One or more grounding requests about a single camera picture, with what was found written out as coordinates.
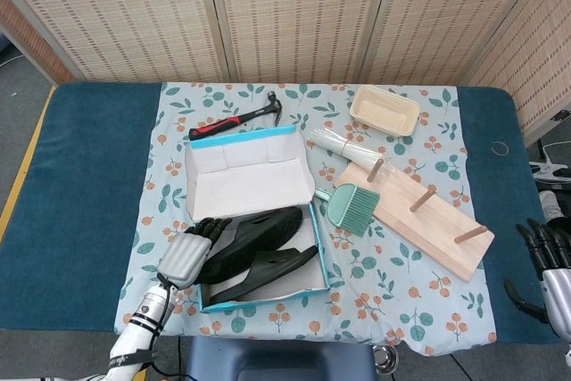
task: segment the white cardboard box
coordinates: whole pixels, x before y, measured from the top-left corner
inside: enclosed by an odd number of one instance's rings
[[[268,128],[191,142],[186,147],[186,207],[193,221],[233,218],[211,254],[228,245],[237,224],[252,215],[300,206],[303,223],[280,249],[300,252],[316,245],[319,253],[301,268],[240,298],[207,305],[211,295],[241,283],[245,271],[219,285],[200,285],[200,310],[223,311],[329,288],[315,211],[310,205],[315,183],[307,165],[302,136],[295,126]]]

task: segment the wooden board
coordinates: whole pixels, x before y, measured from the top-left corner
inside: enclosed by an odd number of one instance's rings
[[[463,243],[454,243],[454,237],[480,226],[475,220],[433,195],[415,212],[410,206],[428,190],[402,171],[382,168],[373,182],[367,181],[368,173],[351,163],[335,182],[354,183],[357,186],[378,192],[381,199],[375,209],[375,217],[405,237],[425,254],[469,281],[484,257],[493,233],[470,238]]]

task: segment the floral tablecloth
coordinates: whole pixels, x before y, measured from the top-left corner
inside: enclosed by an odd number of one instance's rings
[[[186,212],[184,145],[191,127],[246,113],[276,92],[284,105],[280,125],[295,124],[307,139],[316,127],[331,128],[378,150],[415,180],[473,216],[455,87],[380,86],[420,104],[411,137],[388,135],[352,120],[356,85],[163,84],[150,142],[147,176],[137,232],[115,329],[120,332],[150,285],[169,241],[190,223]],[[272,126],[267,115],[235,128]],[[306,141],[316,186],[332,189],[346,160]],[[495,341],[495,326],[483,269],[463,282],[414,245],[372,219],[362,237],[335,228],[324,217],[328,293],[246,309],[202,314],[191,287],[178,294],[166,335],[218,335],[256,339],[306,339],[397,344],[426,355],[443,354]]]

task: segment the wooden dowel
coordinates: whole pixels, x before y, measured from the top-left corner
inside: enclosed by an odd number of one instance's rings
[[[454,243],[460,244],[466,240],[469,240],[474,236],[479,236],[480,234],[483,234],[487,230],[488,230],[487,227],[485,227],[484,225],[480,225],[478,228],[474,228],[471,231],[468,231],[462,234],[461,236],[457,236],[456,238],[454,238]]]
[[[410,211],[415,212],[416,210],[418,210],[418,207],[420,207],[422,204],[428,201],[428,198],[430,198],[434,194],[436,194],[436,191],[434,191],[434,189],[428,189],[420,198],[418,198],[415,201],[414,204],[410,206]]]
[[[373,169],[371,170],[371,172],[367,176],[368,182],[372,182],[373,180],[375,180],[375,176],[377,175],[378,171],[381,170],[381,167],[383,167],[384,162],[385,162],[385,160],[383,158],[379,158],[377,160],[377,162],[375,162]]]

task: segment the shoe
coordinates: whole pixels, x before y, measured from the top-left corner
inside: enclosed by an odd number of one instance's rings
[[[551,191],[541,191],[539,193],[539,201],[542,202],[543,215],[545,216],[546,222],[563,217],[563,212],[559,207],[557,197]]]

